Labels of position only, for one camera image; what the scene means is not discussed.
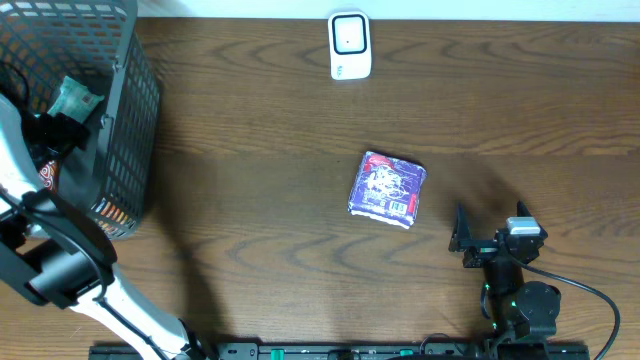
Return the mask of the mint green snack packet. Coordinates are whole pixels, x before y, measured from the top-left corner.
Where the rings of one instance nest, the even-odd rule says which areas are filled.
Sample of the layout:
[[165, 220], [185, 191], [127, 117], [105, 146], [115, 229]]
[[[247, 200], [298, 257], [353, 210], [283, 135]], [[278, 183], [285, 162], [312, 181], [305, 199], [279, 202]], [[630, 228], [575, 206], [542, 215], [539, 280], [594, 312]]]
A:
[[58, 114], [70, 117], [79, 123], [84, 123], [104, 96], [93, 94], [86, 86], [66, 76], [59, 87], [59, 96], [48, 110], [48, 114]]

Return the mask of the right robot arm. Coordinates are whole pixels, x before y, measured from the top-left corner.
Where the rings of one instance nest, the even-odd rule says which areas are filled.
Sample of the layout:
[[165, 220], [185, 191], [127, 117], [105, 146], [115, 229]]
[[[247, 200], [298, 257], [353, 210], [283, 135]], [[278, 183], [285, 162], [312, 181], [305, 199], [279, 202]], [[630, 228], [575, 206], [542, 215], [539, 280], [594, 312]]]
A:
[[557, 331], [561, 293], [540, 281], [526, 282], [524, 266], [539, 256], [547, 232], [523, 202], [491, 239], [475, 239], [464, 209], [456, 220], [448, 250], [463, 254], [465, 268], [483, 270], [483, 316], [494, 324], [495, 334], [478, 346], [490, 359], [547, 359], [546, 340]]

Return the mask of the purple noodle packet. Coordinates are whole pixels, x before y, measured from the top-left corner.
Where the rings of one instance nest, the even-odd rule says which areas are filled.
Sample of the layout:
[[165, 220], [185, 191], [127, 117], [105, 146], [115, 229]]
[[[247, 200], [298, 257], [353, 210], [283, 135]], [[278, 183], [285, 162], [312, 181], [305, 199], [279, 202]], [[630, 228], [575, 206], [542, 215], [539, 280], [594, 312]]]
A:
[[347, 209], [351, 215], [410, 229], [417, 217], [421, 188], [427, 176], [420, 165], [367, 151], [359, 165]]

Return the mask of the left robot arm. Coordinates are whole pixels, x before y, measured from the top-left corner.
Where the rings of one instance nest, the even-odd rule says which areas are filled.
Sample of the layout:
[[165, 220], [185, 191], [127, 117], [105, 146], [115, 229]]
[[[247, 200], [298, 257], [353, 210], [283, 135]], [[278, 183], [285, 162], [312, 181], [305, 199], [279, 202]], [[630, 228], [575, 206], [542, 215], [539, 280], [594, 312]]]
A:
[[85, 149], [89, 129], [62, 114], [34, 116], [1, 99], [1, 279], [35, 305], [84, 314], [144, 359], [215, 359], [184, 321], [154, 305], [121, 272], [98, 225], [39, 176]]

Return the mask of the red orange snack bar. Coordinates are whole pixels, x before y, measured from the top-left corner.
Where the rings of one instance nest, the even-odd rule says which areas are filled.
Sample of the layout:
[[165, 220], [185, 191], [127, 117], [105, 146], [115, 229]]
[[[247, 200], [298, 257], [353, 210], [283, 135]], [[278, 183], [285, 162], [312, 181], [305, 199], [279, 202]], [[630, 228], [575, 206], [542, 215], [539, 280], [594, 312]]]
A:
[[56, 192], [59, 180], [59, 162], [51, 160], [46, 163], [40, 169], [39, 176], [45, 188], [52, 192]]

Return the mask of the small orange box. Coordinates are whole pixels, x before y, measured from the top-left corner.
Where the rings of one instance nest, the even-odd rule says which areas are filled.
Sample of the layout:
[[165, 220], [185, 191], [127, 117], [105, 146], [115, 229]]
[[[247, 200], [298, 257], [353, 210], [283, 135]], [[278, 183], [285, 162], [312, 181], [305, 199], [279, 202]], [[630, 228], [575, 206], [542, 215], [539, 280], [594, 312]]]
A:
[[115, 203], [103, 198], [92, 208], [94, 221], [110, 238], [121, 238], [133, 233], [136, 220]]

